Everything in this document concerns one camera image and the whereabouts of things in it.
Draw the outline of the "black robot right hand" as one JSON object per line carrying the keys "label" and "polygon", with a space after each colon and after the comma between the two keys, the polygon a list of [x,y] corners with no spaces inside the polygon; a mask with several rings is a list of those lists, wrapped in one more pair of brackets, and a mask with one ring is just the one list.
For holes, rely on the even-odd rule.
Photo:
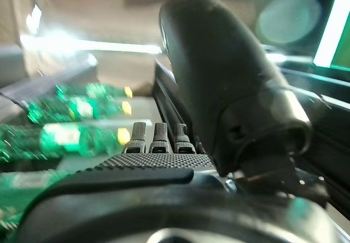
{"label": "black robot right hand", "polygon": [[219,0],[169,0],[162,39],[218,176],[96,167],[28,208],[15,242],[341,242],[321,177],[297,172],[311,123],[256,37]]}

